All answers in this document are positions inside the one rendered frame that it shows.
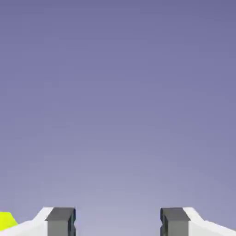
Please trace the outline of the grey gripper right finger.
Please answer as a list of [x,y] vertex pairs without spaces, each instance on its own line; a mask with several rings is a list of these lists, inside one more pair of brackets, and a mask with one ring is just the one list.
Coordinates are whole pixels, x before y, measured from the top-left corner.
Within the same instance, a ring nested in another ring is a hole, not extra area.
[[192,207],[163,207],[160,236],[236,236],[236,230],[204,220]]

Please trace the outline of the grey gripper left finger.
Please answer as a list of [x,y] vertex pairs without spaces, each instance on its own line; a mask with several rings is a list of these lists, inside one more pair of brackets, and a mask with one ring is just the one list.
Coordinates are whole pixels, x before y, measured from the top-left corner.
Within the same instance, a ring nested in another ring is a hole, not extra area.
[[76,236],[76,209],[43,207],[28,221],[0,231],[0,236]]

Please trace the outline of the large yellow-green box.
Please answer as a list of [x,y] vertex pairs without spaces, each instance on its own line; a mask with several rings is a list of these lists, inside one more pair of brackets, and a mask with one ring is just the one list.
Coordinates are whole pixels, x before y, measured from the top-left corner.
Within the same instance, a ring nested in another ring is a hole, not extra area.
[[0,231],[18,225],[10,212],[0,212]]

